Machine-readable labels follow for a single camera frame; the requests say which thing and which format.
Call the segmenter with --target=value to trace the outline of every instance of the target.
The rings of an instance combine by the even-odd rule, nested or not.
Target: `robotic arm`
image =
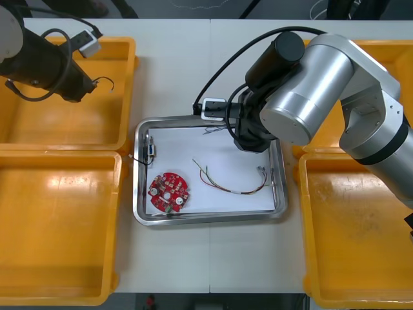
[[[206,99],[201,115],[236,118],[239,149],[262,152],[276,138],[306,145],[340,99],[340,147],[413,208],[413,131],[398,102],[400,85],[356,44],[321,34],[304,49],[298,35],[283,32],[247,72],[245,86],[225,113],[219,99]]]
[[[264,127],[306,145],[340,99],[340,147],[413,208],[413,131],[398,102],[399,83],[353,42],[332,34],[310,42],[300,67],[267,98],[259,114]]]
[[[85,94],[91,93],[97,82],[73,61],[72,52],[79,50],[83,57],[91,56],[100,49],[97,39],[102,34],[95,26],[82,22],[94,30],[84,30],[72,39],[60,29],[51,29],[38,36],[25,28],[18,7],[0,0],[0,76],[8,78],[6,86],[29,101],[41,101],[56,93],[64,100],[79,102]],[[48,42],[45,37],[52,32],[63,34],[66,43],[57,46]],[[40,98],[28,98],[13,81],[43,88],[49,93]]]

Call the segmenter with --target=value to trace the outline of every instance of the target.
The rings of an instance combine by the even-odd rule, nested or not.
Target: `connector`
[[[149,137],[149,144],[148,144],[148,157],[153,158],[155,156],[155,145],[153,137]]]
[[[88,39],[88,42],[79,48],[79,52],[84,58],[88,58],[96,54],[101,49],[101,45],[89,30],[85,29],[82,33]]]

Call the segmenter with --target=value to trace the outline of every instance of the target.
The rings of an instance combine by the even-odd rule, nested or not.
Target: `silver robotic arm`
[[[337,99],[345,119],[340,147],[413,208],[413,130],[398,102],[400,85],[344,37],[321,34],[307,46],[297,72],[259,113],[281,140],[310,143]]]

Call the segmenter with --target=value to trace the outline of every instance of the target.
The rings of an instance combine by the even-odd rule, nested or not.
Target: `floor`
[[[121,18],[111,0],[100,0],[109,9],[106,18]],[[237,19],[252,0],[127,0],[139,18]],[[47,8],[42,0],[27,0],[31,6]],[[249,19],[310,19],[317,0],[261,0]],[[327,7],[327,0],[314,7],[313,16]],[[49,17],[34,13],[34,17]],[[390,0],[382,20],[413,19],[413,1]]]
[[[115,293],[97,310],[149,310],[149,294]],[[301,294],[155,294],[153,310],[302,309]],[[67,307],[0,307],[0,310],[67,310]],[[90,307],[70,307],[86,310]]]

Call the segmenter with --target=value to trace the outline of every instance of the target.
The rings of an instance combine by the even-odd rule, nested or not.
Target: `red circuit board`
[[[150,202],[156,209],[171,213],[179,212],[189,198],[188,185],[176,173],[166,172],[156,176],[149,186]]]

